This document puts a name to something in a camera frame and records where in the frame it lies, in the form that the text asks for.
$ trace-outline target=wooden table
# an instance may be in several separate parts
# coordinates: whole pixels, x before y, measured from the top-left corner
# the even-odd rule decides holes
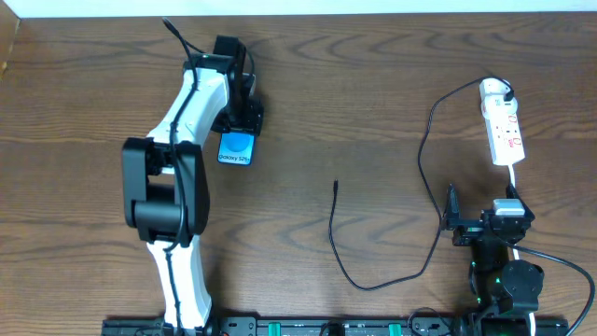
[[[339,252],[360,284],[416,273],[437,227],[416,154],[430,106],[487,75],[516,88],[527,158],[518,187],[537,216],[521,243],[597,275],[597,14],[173,18],[210,49],[252,50],[267,116],[248,168],[204,159],[212,208],[201,238],[216,310],[261,315],[408,315],[476,305],[470,255],[442,234],[427,272],[352,288],[327,241],[340,180]],[[0,84],[0,333],[97,335],[109,316],[159,315],[155,263],[125,225],[120,148],[163,118],[184,52],[158,18],[25,20]],[[449,183],[471,216],[504,195],[479,91],[437,110],[423,167],[440,207]],[[589,293],[540,264],[539,315],[572,323]],[[597,314],[578,335],[591,335]]]
[[[8,56],[12,51],[19,19],[8,8],[4,1],[0,1],[0,81],[7,67]]]

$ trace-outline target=power cord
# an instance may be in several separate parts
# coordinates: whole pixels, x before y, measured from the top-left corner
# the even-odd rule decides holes
[[[436,249],[437,241],[439,240],[439,234],[441,233],[441,215],[439,215],[439,226],[437,227],[436,239],[434,240],[433,245],[431,246],[431,250],[429,251],[429,254],[427,255],[427,260],[425,261],[425,264],[423,265],[422,269],[418,273],[409,275],[409,276],[405,276],[405,277],[401,277],[396,280],[388,281],[386,283],[383,283],[383,284],[380,284],[377,286],[362,287],[362,286],[358,285],[350,277],[350,275],[348,275],[348,273],[344,269],[344,265],[342,265],[342,261],[340,260],[340,256],[338,255],[338,251],[336,250],[336,246],[334,245],[334,235],[332,234],[332,222],[334,220],[334,212],[336,210],[336,199],[337,198],[338,198],[338,180],[335,180],[334,181],[334,201],[332,202],[332,211],[331,211],[331,214],[329,215],[329,228],[327,231],[327,235],[329,237],[329,243],[332,245],[332,251],[334,251],[334,256],[336,256],[336,261],[338,262],[338,265],[340,266],[340,270],[344,274],[344,277],[346,277],[346,280],[348,280],[348,282],[351,285],[353,285],[353,287],[355,287],[356,289],[359,289],[359,290],[363,290],[363,291],[378,290],[378,289],[382,289],[384,287],[388,287],[391,285],[399,284],[401,282],[405,282],[405,281],[414,279],[425,272],[425,270],[427,269],[427,265],[429,264],[429,260],[431,260],[431,256],[433,255],[433,251]]]
[[[516,176],[514,175],[514,164],[509,164],[507,170],[510,173],[510,184],[516,188]]]
[[[441,317],[441,315],[437,312],[437,310],[435,310],[433,308],[429,308],[429,307],[421,307],[421,308],[415,309],[415,311],[412,312],[412,314],[410,314],[409,319],[407,320],[407,328],[411,328],[413,332],[416,332],[416,331],[414,331],[414,328],[412,327],[412,318],[424,310],[433,312],[437,316],[437,318],[439,318],[441,323],[443,323],[443,325],[446,326],[446,328],[448,328],[448,330],[451,330],[450,324],[448,322],[446,322],[446,320],[443,317]]]
[[[337,324],[338,323],[334,321],[327,321],[323,326],[321,326],[321,330],[319,330],[319,336],[324,336],[324,332],[326,332],[326,329],[329,328],[329,326]]]
[[[163,21],[164,25],[166,26],[166,28],[174,36],[176,36],[178,38],[178,40],[180,41],[180,43],[183,45],[183,48],[185,49],[185,53],[188,58],[188,64],[191,66],[192,73],[193,73],[193,84],[191,86],[191,90],[188,92],[187,97],[185,98],[183,103],[180,105],[180,108],[176,112],[176,115],[174,116],[173,121],[170,123],[170,151],[172,153],[171,156],[172,156],[172,166],[174,168],[174,178],[176,178],[176,184],[178,185],[178,196],[180,199],[180,222],[178,224],[178,230],[174,237],[174,241],[170,244],[170,246],[164,248],[164,252],[166,252],[166,261],[168,263],[168,275],[169,275],[169,279],[170,279],[170,287],[172,288],[172,293],[174,296],[174,307],[176,309],[176,328],[177,328],[177,333],[180,334],[183,331],[183,324],[182,324],[182,319],[180,316],[180,300],[178,298],[178,293],[176,290],[176,283],[174,282],[174,270],[173,270],[173,265],[172,265],[172,251],[180,244],[180,238],[185,229],[185,224],[187,223],[187,199],[185,197],[185,188],[184,188],[184,184],[183,184],[183,177],[181,175],[180,165],[178,162],[179,159],[178,159],[178,155],[176,153],[175,137],[176,137],[176,132],[177,132],[177,128],[178,128],[178,121],[180,120],[180,117],[182,116],[185,109],[187,108],[188,102],[190,102],[191,98],[193,98],[193,94],[195,94],[195,91],[197,90],[197,87],[199,85],[199,79],[197,77],[197,70],[195,69],[195,66],[193,65],[188,47],[192,47],[193,49],[197,50],[198,52],[202,52],[202,51],[200,49],[196,48],[195,46],[191,45],[190,43],[188,43],[186,41],[186,39],[184,39],[180,35],[180,32],[178,32],[178,30],[174,27],[174,25],[170,22],[170,20],[168,20],[167,18],[162,18],[162,21]]]

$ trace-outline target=power strip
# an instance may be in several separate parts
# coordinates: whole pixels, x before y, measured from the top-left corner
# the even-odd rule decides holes
[[[524,159],[521,129],[516,115],[516,98],[504,100],[510,88],[503,82],[488,78],[479,85],[481,113],[485,118],[493,164],[508,166]]]

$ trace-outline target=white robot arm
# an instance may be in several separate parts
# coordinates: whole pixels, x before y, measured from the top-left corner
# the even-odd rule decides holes
[[[147,241],[147,248],[158,264],[166,300],[165,326],[173,332],[182,327],[187,334],[195,335],[195,330],[208,324],[212,307],[200,256],[200,235],[209,213],[202,162],[207,135],[210,130],[222,133],[220,153],[232,152],[246,157],[260,133],[263,108],[259,101],[251,98],[255,76],[243,73],[245,53],[244,45],[237,38],[219,36],[213,54],[198,54],[185,63],[182,89],[160,124],[145,139],[129,138],[122,149],[127,224],[136,228],[140,238]],[[175,174],[171,124],[195,87],[193,71],[198,80],[196,91],[180,112],[174,130],[175,155],[183,188],[180,189],[178,183],[173,186],[153,184],[148,175]],[[250,163],[250,154],[248,160],[238,163]],[[186,223],[182,232],[178,232],[179,191],[184,192],[186,199]],[[179,233],[182,233],[179,244],[169,253],[165,252]],[[178,326],[177,313],[182,326]]]

